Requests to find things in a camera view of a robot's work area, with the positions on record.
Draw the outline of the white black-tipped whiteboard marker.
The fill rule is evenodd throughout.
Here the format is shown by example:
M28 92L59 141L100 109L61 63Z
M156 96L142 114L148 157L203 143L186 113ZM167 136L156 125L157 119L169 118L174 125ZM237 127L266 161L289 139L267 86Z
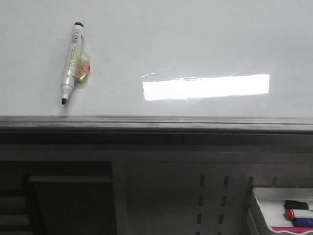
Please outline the white black-tipped whiteboard marker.
M90 57L83 50L84 25L73 25L64 74L61 82L61 104L65 105L75 86L87 83L90 74Z

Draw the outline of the white whiteboard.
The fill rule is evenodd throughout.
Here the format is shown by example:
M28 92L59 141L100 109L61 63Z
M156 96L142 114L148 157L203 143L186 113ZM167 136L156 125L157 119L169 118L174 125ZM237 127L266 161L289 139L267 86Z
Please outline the white whiteboard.
M86 84L61 104L74 23ZM3 0L4 116L313 115L310 0Z

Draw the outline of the white pegboard panel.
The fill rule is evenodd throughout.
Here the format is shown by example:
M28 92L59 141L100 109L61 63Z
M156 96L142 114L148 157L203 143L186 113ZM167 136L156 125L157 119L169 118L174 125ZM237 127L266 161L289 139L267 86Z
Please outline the white pegboard panel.
M120 235L247 235L252 189L310 188L313 166L134 161L113 181Z

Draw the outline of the dark rectangular panel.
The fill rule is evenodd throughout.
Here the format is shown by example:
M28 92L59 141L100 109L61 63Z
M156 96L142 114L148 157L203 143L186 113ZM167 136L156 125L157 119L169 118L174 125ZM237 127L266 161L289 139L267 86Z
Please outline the dark rectangular panel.
M22 188L35 235L117 234L110 176L26 175Z

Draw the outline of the white plastic tray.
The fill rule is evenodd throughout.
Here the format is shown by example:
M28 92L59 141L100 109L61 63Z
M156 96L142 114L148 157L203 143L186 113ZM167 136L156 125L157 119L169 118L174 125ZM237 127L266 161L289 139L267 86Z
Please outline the white plastic tray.
M275 232L273 226L294 227L285 217L285 200L306 202L313 209L312 188L253 188L247 225L252 235L311 235L290 232Z

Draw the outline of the black marker in tray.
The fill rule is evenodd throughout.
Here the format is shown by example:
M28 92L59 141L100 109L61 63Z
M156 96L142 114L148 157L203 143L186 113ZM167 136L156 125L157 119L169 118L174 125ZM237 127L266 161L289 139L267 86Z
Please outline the black marker in tray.
M285 200L284 207L286 210L308 210L309 205L306 202Z

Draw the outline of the red-capped marker in tray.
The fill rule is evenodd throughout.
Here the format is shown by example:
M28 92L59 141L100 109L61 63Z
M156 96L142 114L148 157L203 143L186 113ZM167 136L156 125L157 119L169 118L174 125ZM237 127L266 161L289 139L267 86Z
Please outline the red-capped marker in tray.
M287 220L292 221L296 218L313 218L312 210L296 210L296 209L287 209L285 210L285 217Z

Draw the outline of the blue marker in tray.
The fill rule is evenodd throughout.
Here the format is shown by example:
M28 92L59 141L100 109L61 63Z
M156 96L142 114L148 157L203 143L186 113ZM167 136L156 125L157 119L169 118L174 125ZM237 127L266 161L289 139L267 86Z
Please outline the blue marker in tray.
M293 225L295 227L301 228L312 228L313 227L313 218L300 218L296 217L293 219Z

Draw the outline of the pink eraser in tray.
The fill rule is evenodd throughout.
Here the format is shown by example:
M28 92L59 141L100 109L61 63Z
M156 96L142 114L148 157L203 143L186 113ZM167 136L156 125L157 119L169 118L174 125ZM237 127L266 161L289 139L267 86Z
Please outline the pink eraser in tray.
M302 234L305 232L312 232L312 227L279 227L279 226L273 226L271 229L275 232L290 232L290 233L296 233L296 234Z

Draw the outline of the grey whiteboard frame ledge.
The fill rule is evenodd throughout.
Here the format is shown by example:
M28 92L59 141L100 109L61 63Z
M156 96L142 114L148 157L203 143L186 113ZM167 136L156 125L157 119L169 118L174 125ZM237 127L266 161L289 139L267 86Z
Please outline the grey whiteboard frame ledge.
M292 117L2 116L3 144L312 146L313 120Z

